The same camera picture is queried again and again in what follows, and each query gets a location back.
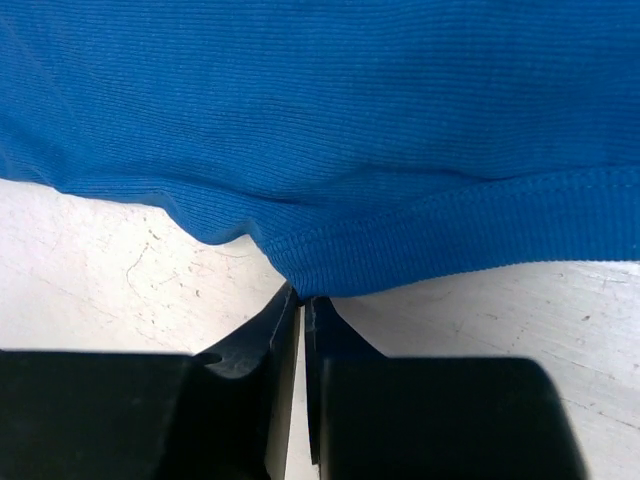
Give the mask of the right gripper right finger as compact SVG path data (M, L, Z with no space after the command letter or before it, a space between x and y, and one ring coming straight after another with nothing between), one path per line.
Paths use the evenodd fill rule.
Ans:
M324 479L581 479L546 371L521 357L388 357L305 305L312 462Z

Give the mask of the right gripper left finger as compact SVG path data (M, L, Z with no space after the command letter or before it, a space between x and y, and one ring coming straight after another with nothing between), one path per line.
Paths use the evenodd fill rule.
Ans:
M195 355L5 351L5 479L281 479L299 331L282 286Z

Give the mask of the blue tank top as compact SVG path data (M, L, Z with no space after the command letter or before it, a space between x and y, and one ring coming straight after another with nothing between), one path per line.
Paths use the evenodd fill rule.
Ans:
M635 1L5 1L1 175L305 296L639 256Z

